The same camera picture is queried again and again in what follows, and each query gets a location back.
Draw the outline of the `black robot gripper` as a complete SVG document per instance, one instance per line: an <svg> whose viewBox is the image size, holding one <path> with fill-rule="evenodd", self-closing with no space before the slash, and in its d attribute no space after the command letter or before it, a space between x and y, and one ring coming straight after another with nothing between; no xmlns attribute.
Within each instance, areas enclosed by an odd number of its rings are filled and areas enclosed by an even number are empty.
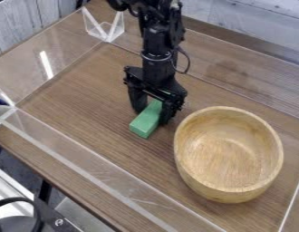
<svg viewBox="0 0 299 232"><path fill-rule="evenodd" d="M181 110L188 96L188 91L175 78L177 53L167 53L164 56L142 53L141 57L141 67L124 67L124 84L136 113L146 108L149 96L162 102L160 124L164 125Z"/></svg>

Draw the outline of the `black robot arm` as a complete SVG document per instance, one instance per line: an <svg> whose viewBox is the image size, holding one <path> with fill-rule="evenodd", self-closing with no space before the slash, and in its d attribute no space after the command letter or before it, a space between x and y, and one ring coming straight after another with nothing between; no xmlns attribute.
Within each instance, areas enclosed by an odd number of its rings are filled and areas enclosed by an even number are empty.
<svg viewBox="0 0 299 232"><path fill-rule="evenodd" d="M175 78L177 54L185 40L180 0L106 0L117 12L128 11L137 18L142 38L142 66L125 66L124 84L136 113L148 106L148 97L162 102L158 124L164 125L181 110L187 89Z"/></svg>

